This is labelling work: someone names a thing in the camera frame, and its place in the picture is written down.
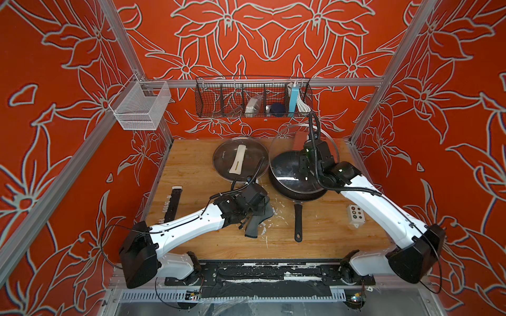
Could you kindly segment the glass lid with black knob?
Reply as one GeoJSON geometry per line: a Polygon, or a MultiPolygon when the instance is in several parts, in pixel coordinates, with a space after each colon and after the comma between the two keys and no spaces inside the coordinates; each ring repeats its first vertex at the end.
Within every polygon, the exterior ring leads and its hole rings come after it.
{"type": "Polygon", "coordinates": [[[281,128],[269,148],[268,176],[272,186],[290,200],[317,200],[327,193],[314,177],[307,124],[281,128]]]}

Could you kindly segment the glass lid with cream handle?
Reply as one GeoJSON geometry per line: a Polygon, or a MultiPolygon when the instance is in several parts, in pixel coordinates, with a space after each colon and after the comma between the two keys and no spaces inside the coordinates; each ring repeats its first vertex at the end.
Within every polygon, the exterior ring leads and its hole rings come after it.
{"type": "Polygon", "coordinates": [[[232,138],[220,144],[213,153],[212,163],[216,172],[224,179],[245,182],[254,176],[258,163],[262,166],[257,177],[265,174],[268,167],[267,147],[260,141],[245,136],[232,138]]]}

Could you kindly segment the grey cleaning cloth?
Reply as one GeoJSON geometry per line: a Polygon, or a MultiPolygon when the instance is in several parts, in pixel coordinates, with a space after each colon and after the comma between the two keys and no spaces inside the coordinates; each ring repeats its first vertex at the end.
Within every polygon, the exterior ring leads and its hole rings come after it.
{"type": "Polygon", "coordinates": [[[245,237],[247,238],[258,238],[258,226],[262,224],[265,220],[270,219],[274,216],[273,208],[268,202],[265,205],[265,210],[260,215],[253,215],[245,229],[245,237]]]}

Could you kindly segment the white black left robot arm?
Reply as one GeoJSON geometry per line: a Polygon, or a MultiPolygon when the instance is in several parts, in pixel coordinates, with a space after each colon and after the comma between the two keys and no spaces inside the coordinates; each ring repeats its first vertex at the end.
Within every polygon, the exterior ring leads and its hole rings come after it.
{"type": "Polygon", "coordinates": [[[180,219],[148,226],[144,221],[130,229],[119,249],[126,286],[138,288],[156,277],[187,279],[200,267],[195,255],[177,255],[180,245],[230,225],[245,226],[245,236],[257,238],[258,226],[274,214],[267,191],[257,183],[218,193],[205,208],[180,219]]]}

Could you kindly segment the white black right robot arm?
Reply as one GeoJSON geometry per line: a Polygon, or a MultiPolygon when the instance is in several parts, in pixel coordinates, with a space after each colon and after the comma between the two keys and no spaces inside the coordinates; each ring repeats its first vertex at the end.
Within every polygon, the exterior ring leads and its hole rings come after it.
{"type": "Polygon", "coordinates": [[[413,217],[377,190],[351,163],[336,163],[326,142],[308,140],[304,143],[304,171],[318,185],[335,191],[361,208],[391,238],[393,245],[382,251],[356,252],[349,266],[356,275],[396,275],[416,284],[434,266],[440,264],[445,230],[427,225],[413,217]]]}

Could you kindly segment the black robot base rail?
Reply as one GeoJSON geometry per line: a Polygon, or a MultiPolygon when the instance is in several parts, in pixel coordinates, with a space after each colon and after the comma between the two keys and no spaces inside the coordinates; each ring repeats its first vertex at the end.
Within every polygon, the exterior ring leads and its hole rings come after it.
{"type": "Polygon", "coordinates": [[[166,287],[188,286],[204,298],[331,298],[333,289],[362,290],[376,284],[372,276],[350,276],[338,260],[265,259],[204,260],[200,271],[185,280],[165,277],[166,287]]]}

